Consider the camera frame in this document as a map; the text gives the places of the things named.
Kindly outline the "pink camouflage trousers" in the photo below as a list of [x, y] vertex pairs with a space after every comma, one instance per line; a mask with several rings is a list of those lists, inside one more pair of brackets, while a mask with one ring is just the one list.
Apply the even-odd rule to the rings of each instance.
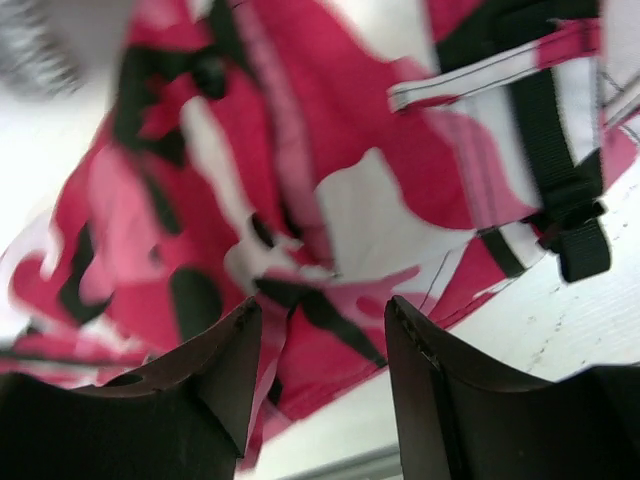
[[248, 297], [248, 452], [387, 366], [399, 295], [441, 327], [544, 256], [609, 270], [639, 155], [635, 1], [139, 1], [115, 101], [1, 258], [1, 362], [103, 386]]

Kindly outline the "newspaper print white trousers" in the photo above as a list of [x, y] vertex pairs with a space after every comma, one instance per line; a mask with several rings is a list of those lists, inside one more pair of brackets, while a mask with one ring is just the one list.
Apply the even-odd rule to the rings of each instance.
[[69, 95], [81, 86], [80, 66], [43, 1], [1, 3], [1, 82], [32, 98]]

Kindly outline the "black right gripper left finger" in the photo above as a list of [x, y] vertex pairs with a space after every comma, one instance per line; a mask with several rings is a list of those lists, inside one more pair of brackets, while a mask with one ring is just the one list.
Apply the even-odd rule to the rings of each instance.
[[247, 445], [261, 331], [261, 309], [249, 299], [102, 387], [2, 376], [2, 478], [233, 478]]

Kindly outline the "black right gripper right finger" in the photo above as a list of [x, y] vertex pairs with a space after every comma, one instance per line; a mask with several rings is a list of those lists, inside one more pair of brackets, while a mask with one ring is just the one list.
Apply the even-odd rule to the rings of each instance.
[[639, 369], [549, 382], [499, 362], [402, 297], [385, 309], [407, 479], [635, 479]]

